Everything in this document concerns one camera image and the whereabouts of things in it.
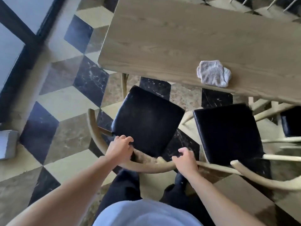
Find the black leather cushion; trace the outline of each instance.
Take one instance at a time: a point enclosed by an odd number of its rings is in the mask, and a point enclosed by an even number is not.
[[[286,110],[280,115],[285,136],[301,137],[301,106]]]
[[[133,146],[152,157],[162,154],[185,111],[157,95],[134,86],[124,99],[111,130],[134,138]]]
[[[210,163],[229,166],[232,160],[262,157],[259,131],[246,104],[198,109],[194,118]]]

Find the person's left arm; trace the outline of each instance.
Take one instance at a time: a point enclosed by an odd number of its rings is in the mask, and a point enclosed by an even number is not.
[[[124,135],[116,137],[105,156],[30,205],[7,226],[78,225],[104,179],[117,165],[130,159],[133,147],[129,143],[133,141]]]

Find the hand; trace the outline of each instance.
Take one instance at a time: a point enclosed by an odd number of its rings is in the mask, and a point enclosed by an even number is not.
[[[187,178],[191,173],[198,172],[197,161],[195,160],[193,151],[189,151],[188,148],[183,147],[178,150],[183,155],[180,157],[172,156],[171,159],[175,163],[179,172]]]
[[[133,141],[132,137],[126,137],[125,135],[116,136],[114,141],[110,143],[105,156],[109,160],[114,161],[116,165],[129,161],[134,151],[133,146],[129,145],[129,143]]]

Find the light blue shirt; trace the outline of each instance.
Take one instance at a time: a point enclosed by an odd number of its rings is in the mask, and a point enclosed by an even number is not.
[[[93,226],[203,226],[190,213],[152,201],[120,201],[104,209]]]

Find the geometric patterned floor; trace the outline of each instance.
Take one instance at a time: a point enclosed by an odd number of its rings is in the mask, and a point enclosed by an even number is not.
[[[178,0],[217,8],[262,15],[283,22],[301,22],[297,7],[282,12],[285,6],[270,0]],[[0,161],[0,226],[6,225],[28,205],[54,190],[101,155],[91,139],[86,111],[97,111],[99,126],[110,129],[122,103],[120,73],[97,65],[100,48],[113,17],[117,0],[66,0],[46,47],[25,83],[11,112],[8,127],[21,134],[14,159]],[[136,85],[169,100],[186,110],[246,102],[247,98],[206,90],[195,86],[168,83],[130,75],[128,90]],[[273,135],[277,126],[258,122],[261,135]],[[171,160],[183,146],[200,156],[201,140],[193,120],[180,125],[163,153]],[[301,156],[296,151],[280,151],[278,145],[266,145],[265,152]],[[271,162],[268,170],[276,180],[301,174],[298,162]],[[98,203],[115,178],[111,172],[93,202],[82,225],[91,225]],[[202,169],[202,175],[243,209],[266,225],[301,225],[301,193],[271,191],[238,175]]]

